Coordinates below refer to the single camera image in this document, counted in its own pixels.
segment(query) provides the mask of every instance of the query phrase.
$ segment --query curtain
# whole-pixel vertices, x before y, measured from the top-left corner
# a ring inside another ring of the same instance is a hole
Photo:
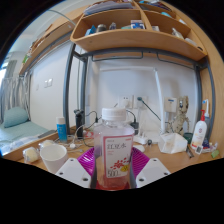
[[[6,73],[5,73],[5,77],[4,78],[11,78],[13,77],[13,72],[15,70],[16,67],[16,60],[12,60],[8,63],[7,68],[6,68]]]
[[[26,105],[26,88],[24,78],[4,78],[0,88],[0,123],[4,121],[5,111],[13,108],[21,107],[28,112]]]
[[[30,80],[31,80],[31,72],[29,70],[29,72],[27,72],[24,76],[23,87],[24,87],[24,95],[25,95],[24,105],[25,105],[25,109],[28,113],[28,117],[31,120],[31,118],[30,118]]]

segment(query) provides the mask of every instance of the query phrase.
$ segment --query pillow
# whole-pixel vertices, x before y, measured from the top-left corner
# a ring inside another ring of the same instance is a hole
[[[4,114],[4,127],[9,128],[28,120],[27,112],[21,107],[13,107]]]

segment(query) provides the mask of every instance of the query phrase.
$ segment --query window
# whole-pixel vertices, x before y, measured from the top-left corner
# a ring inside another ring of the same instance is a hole
[[[6,72],[7,65],[8,65],[8,62],[4,63],[2,65],[2,67],[0,68],[0,86],[1,86],[1,83],[2,83],[2,79],[5,76],[5,72]]]

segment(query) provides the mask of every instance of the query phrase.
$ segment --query bed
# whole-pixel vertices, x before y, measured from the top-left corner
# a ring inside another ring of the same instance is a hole
[[[39,135],[49,131],[27,119],[25,122],[20,121],[19,124],[10,127],[5,126],[6,124],[4,122],[0,124],[0,151],[2,155],[24,144],[37,140]]]

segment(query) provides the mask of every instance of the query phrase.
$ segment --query figurine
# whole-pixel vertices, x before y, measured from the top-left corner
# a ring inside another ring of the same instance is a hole
[[[170,129],[174,133],[178,133],[183,136],[183,124],[187,122],[187,130],[189,132],[189,119],[186,117],[186,113],[188,110],[188,96],[179,97],[177,101],[177,116],[174,117],[173,121],[171,121]]]

